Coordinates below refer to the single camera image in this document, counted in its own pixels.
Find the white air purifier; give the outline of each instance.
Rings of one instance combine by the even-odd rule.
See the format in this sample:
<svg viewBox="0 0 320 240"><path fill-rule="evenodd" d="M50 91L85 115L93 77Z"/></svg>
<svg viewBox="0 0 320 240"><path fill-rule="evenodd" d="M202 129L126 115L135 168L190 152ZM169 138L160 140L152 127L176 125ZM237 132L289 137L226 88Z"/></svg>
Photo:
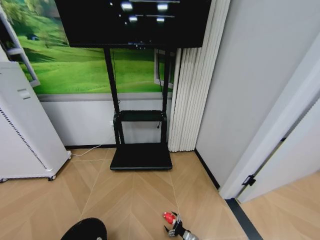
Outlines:
<svg viewBox="0 0 320 240"><path fill-rule="evenodd" d="M0 182L54 180L71 157L17 62L0 62Z"/></svg>

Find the television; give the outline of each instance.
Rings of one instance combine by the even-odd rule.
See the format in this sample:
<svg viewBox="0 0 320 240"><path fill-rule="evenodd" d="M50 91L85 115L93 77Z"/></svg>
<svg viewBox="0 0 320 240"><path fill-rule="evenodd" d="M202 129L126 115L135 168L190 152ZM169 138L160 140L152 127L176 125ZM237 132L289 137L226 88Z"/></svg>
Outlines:
<svg viewBox="0 0 320 240"><path fill-rule="evenodd" d="M198 48L211 0L55 0L71 47Z"/></svg>

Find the pleated white curtain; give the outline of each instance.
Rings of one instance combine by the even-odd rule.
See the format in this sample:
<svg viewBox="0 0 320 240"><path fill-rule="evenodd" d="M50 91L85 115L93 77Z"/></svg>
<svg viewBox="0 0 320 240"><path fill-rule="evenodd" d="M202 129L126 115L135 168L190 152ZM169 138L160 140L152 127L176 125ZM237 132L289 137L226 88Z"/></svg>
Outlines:
<svg viewBox="0 0 320 240"><path fill-rule="evenodd" d="M203 45L178 49L172 91L168 147L171 152L196 147L230 0L212 0Z"/></svg>

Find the landscape wallpaper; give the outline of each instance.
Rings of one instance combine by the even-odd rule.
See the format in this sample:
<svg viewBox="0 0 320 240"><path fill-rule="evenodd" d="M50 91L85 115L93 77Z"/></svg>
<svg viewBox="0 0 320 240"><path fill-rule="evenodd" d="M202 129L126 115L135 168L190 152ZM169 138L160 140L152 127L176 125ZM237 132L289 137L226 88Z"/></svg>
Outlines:
<svg viewBox="0 0 320 240"><path fill-rule="evenodd" d="M54 0L0 3L41 83L34 88L37 94L111 92L103 50L69 47ZM153 49L114 49L113 57L119 93L161 91L155 83ZM163 79L163 57L159 61Z"/></svg>

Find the herringbone floor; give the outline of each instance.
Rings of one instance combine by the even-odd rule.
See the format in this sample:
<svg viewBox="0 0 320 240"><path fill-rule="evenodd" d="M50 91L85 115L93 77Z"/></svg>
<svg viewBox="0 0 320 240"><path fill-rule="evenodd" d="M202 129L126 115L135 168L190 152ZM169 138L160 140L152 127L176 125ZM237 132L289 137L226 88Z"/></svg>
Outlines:
<svg viewBox="0 0 320 240"><path fill-rule="evenodd" d="M265 240L320 239L320 171L241 204Z"/></svg>
<svg viewBox="0 0 320 240"><path fill-rule="evenodd" d="M194 152L172 153L171 171L136 172L110 171L114 152L74 156L53 182L1 184L0 239L59 240L80 219L96 217L108 240L164 240L166 211L179 212L202 240L247 239Z"/></svg>

